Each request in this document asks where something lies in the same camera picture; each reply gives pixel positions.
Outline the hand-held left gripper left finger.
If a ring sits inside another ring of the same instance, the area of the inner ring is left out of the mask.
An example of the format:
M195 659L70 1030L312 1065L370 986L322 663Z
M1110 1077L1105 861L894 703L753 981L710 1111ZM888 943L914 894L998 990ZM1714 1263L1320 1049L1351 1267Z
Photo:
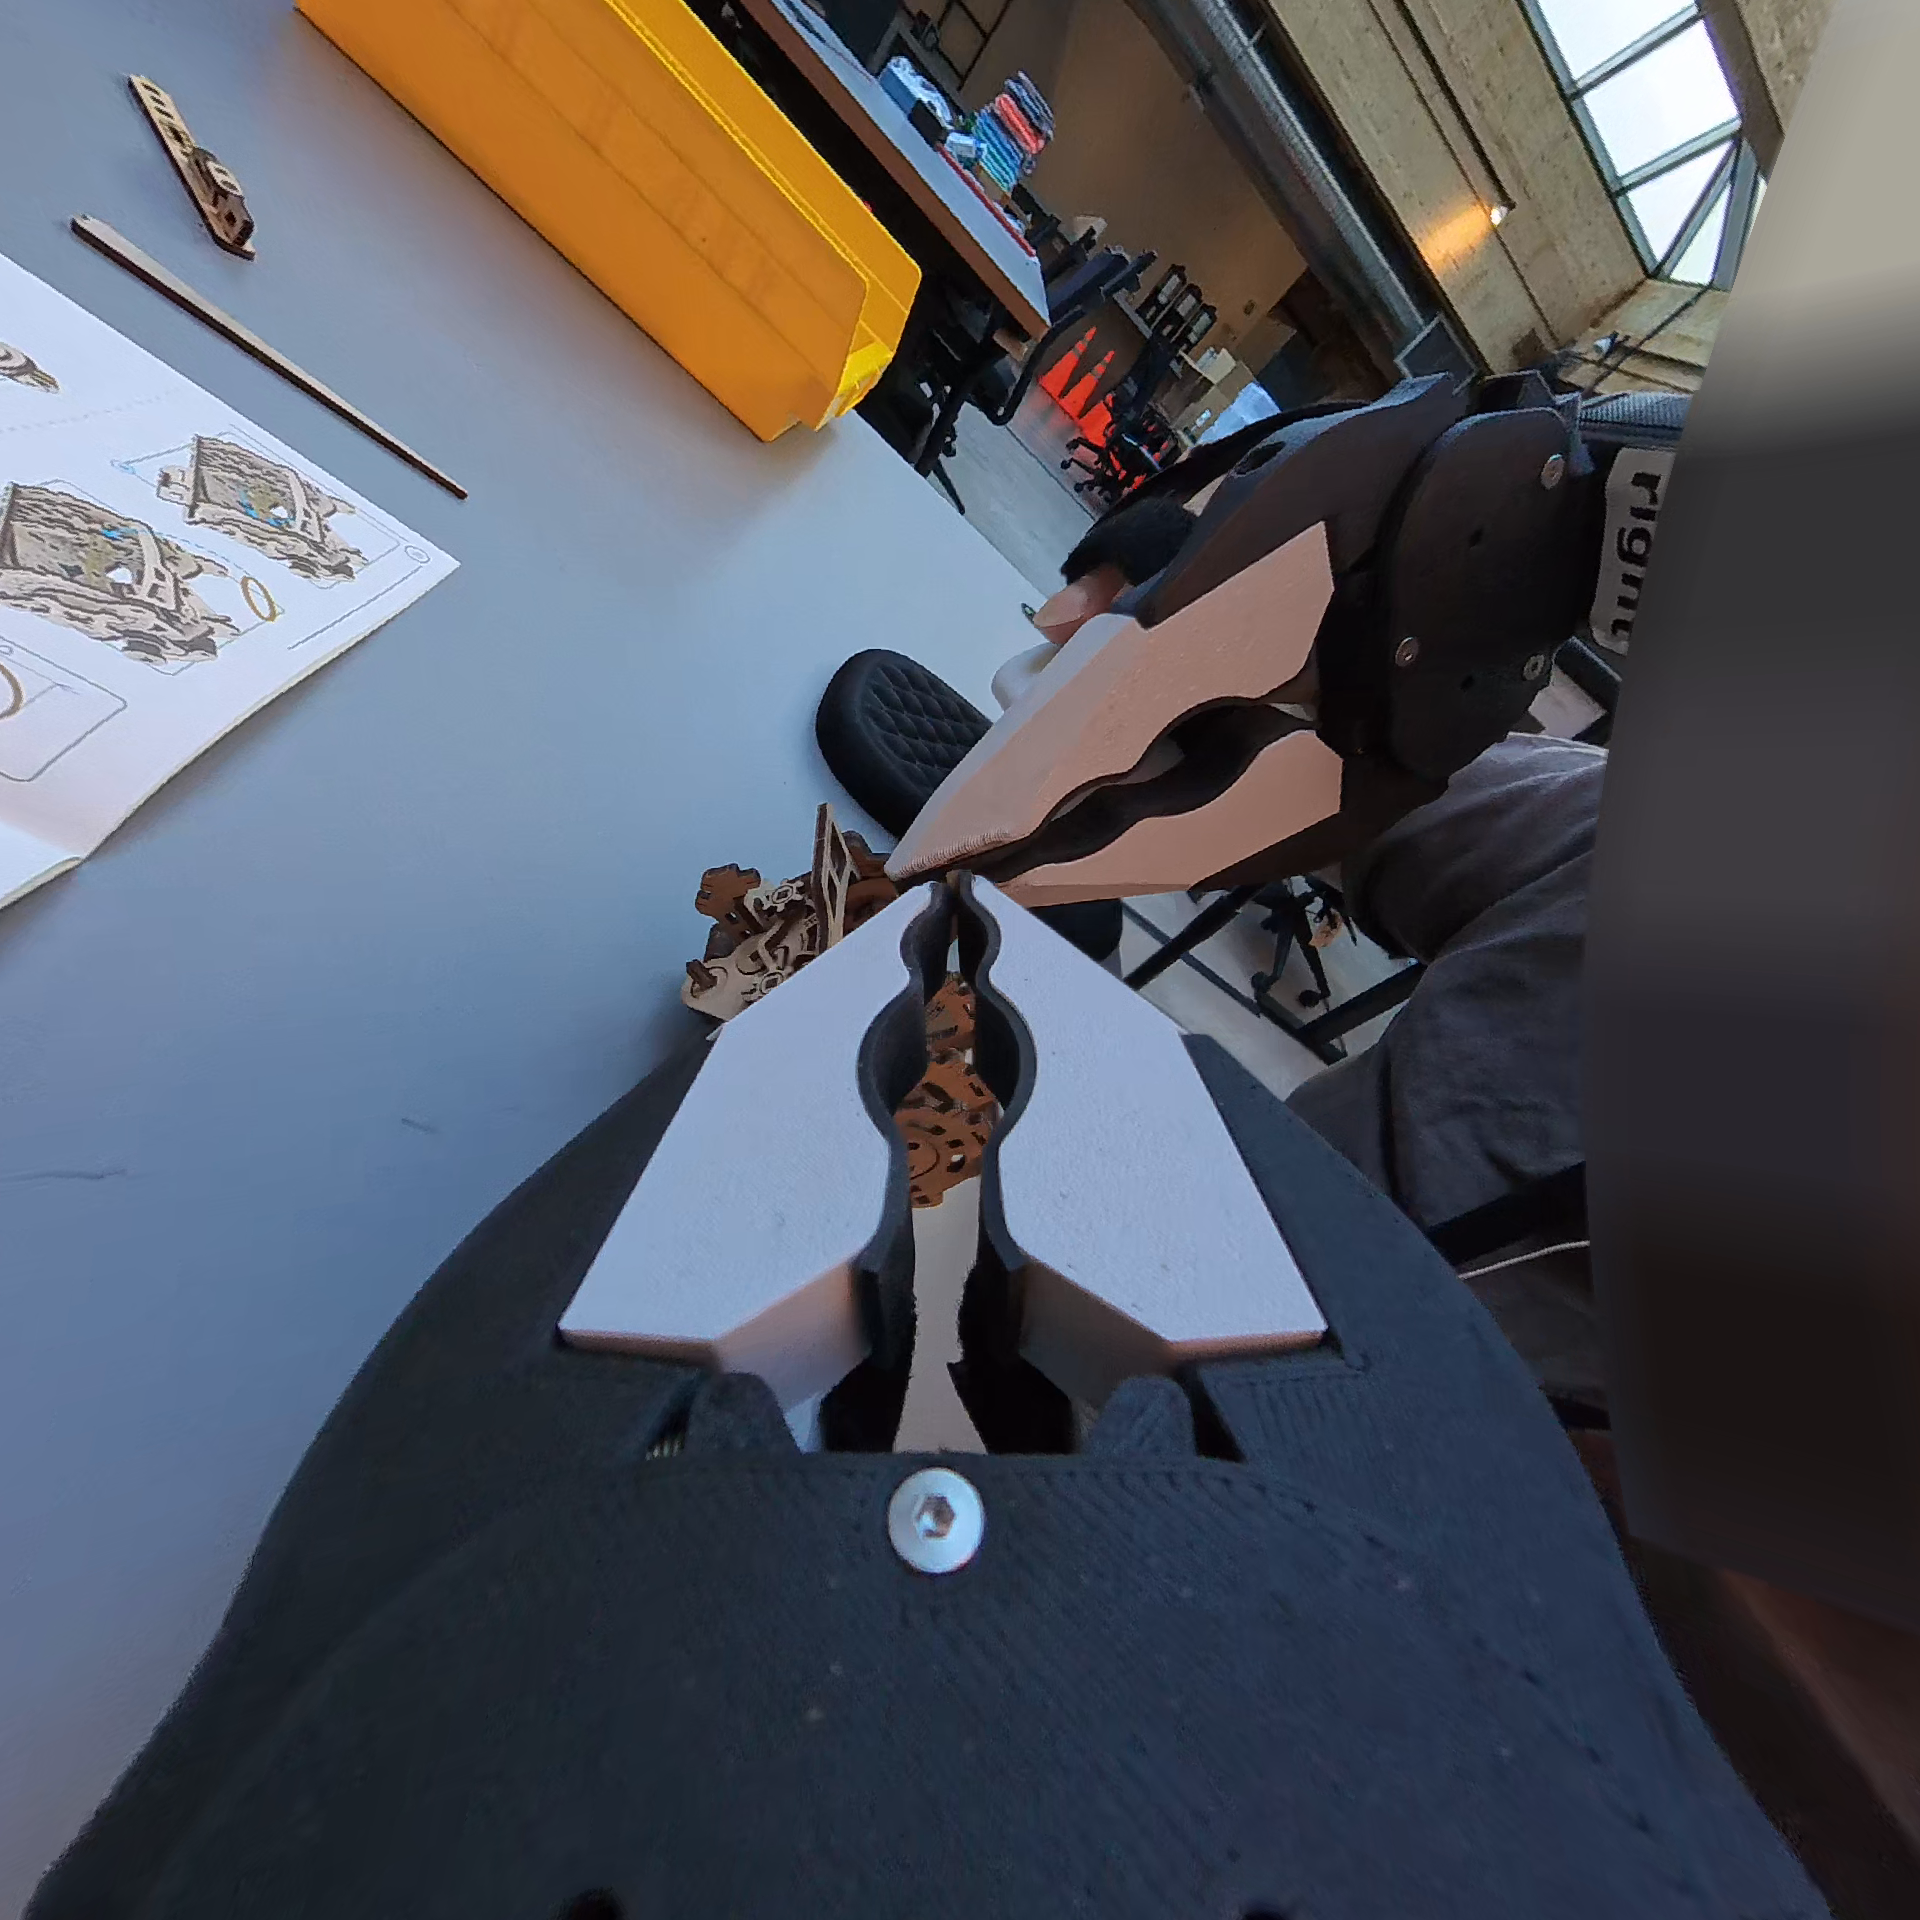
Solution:
M806 1451L859 1363L913 1344L897 1107L927 1064L954 897L927 882L725 1024L560 1335L765 1381Z

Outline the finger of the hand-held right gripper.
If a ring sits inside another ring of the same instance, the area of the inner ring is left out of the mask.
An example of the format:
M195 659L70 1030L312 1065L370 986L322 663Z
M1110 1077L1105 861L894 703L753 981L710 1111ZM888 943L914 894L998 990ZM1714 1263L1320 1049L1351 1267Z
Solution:
M1328 537L1315 527L1154 626L1095 618L945 779L888 874L898 885L951 871L992 880L995 854L1029 841L1090 784L1128 777L1186 717L1280 706L1331 597Z
M1186 893L1336 816L1339 784L1342 760L1296 713L1218 705L995 854L992 882L1023 906Z

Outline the thin wooden stick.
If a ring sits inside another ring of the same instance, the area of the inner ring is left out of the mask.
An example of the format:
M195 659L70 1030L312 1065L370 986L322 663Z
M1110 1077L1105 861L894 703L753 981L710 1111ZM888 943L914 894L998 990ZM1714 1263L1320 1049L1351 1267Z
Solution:
M195 286L191 286L185 279L159 264L159 258L151 257L146 250L136 248L130 240L127 240L122 231L86 213L70 221L70 231L79 240L82 240L82 245L87 245L91 253L106 257L123 273L154 288L162 301L178 306L191 319L199 320L206 330L222 337L229 346L246 353L249 359L282 378L303 395L312 399L337 418L343 418L363 439L389 450L395 461L406 463L409 469L434 483L447 495L456 499L470 499L470 490L462 487L456 479L451 479L443 469L425 461L423 453L407 446L407 441L398 439L389 427L376 424L366 411L352 405L346 395L338 395L330 385L301 369L301 363L296 363L285 353L266 343L259 334L254 334L251 328L235 320L216 302L206 301Z

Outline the background black office chairs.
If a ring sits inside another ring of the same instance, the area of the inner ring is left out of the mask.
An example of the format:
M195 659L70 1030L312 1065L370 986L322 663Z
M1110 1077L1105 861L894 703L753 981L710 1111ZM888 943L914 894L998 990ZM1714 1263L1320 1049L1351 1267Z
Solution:
M1067 402L1078 433L1062 461L1065 474L1080 474L1075 490L1105 507L1119 506L1163 467L1174 431L1162 393L1185 370L1194 342L1214 322L1203 288L1181 264L1169 265L1146 294L1119 301L1119 311L1137 337L1134 359L1101 393Z

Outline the stack of colourful cloths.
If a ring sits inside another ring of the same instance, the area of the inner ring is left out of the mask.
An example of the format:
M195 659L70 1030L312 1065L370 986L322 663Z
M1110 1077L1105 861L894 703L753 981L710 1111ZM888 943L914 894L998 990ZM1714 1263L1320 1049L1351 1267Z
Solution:
M1026 181L1055 136L1055 115L1047 96L1017 72L999 93L968 121L974 141L974 169L1005 198Z

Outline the small wooden model part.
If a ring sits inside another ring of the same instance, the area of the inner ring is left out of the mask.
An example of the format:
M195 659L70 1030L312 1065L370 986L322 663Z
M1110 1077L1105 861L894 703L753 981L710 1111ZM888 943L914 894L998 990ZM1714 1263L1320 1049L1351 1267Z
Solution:
M137 109L146 115L155 138L177 167L177 174L195 201L208 235L229 254L240 258L256 258L254 248L254 213L247 205L246 187L235 174L213 154L199 144L185 123L175 96L159 83L130 75L128 93Z

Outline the illustrated instruction booklet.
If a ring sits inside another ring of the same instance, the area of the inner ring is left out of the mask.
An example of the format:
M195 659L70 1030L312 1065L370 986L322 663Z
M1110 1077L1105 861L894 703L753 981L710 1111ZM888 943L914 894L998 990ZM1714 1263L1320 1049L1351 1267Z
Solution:
M3 904L456 558L3 264Z

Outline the grey ceiling duct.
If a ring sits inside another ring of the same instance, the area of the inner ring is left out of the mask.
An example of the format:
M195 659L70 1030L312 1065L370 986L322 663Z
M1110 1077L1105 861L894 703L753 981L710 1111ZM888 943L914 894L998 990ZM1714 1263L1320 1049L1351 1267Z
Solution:
M1400 373L1475 375L1478 353L1262 5L1147 5L1214 119L1240 144L1328 296Z

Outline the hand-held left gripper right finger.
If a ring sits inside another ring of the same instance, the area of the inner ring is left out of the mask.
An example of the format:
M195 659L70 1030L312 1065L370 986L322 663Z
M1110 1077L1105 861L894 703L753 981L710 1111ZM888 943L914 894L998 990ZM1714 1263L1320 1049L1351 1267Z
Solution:
M955 1390L990 1451L1067 1451L1137 1377L1328 1337L1185 1032L986 880L955 880L999 1102Z

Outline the black chair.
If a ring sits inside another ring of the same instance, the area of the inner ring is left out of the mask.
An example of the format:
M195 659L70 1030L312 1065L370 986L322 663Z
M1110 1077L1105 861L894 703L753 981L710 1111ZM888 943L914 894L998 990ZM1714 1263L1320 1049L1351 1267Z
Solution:
M935 789L990 733L990 721L923 665L901 654L864 651L833 674L815 729L830 776L854 802L893 837L905 837ZM1195 965L1195 953L1246 907L1262 911L1262 930L1275 938L1275 951L1272 965L1250 977L1248 993L1238 993ZM1122 981L1142 990L1181 965L1195 965L1211 986L1289 1033L1322 1065L1337 1065L1349 1055L1346 1038L1395 1015L1425 977L1425 965L1410 963L1337 1000L1318 938L1354 930L1344 894L1331 880L1246 885L1203 904L1183 930L1162 935L1147 959L1122 973Z

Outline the person's right hand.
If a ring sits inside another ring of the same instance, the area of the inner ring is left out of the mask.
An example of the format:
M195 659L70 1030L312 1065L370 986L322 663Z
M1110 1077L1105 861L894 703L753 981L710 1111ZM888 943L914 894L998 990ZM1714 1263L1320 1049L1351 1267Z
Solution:
M1083 573L1032 613L1032 626L1053 645L1065 645L1094 618L1106 615L1129 592L1129 581L1114 565Z

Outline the yellow plastic bin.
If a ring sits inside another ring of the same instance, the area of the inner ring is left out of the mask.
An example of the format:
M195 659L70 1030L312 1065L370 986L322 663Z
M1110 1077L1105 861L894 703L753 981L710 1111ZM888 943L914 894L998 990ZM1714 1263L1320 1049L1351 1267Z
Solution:
M303 2L758 439L854 411L921 270L685 2Z

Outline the skylight window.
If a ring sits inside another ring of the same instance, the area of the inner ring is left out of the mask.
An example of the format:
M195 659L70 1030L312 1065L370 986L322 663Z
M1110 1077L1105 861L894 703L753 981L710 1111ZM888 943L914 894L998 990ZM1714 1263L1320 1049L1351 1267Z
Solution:
M1601 186L1657 282L1733 288L1765 162L1699 2L1526 2Z

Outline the grey background desk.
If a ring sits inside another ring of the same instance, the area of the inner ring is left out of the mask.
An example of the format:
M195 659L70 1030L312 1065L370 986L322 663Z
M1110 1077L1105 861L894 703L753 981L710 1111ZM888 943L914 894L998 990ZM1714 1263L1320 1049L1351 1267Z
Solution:
M866 155L913 199L920 215L1010 315L1023 337L1037 343L1049 328L1040 264L1024 253L974 186L913 128L909 113L815 15L786 2L743 2L741 7Z

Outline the wooden mechanical model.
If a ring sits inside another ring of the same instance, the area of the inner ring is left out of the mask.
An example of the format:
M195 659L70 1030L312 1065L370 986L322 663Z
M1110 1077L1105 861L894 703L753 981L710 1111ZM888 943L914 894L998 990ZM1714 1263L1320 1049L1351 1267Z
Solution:
M806 874L768 882L728 865L702 877L695 906L712 934L705 955L687 968L681 997L693 1014L728 1022L897 898L882 858L821 805ZM928 1067L897 1111L914 1209L941 1208L981 1174L999 1118L976 1073L976 997L961 974L928 1000L927 1042Z

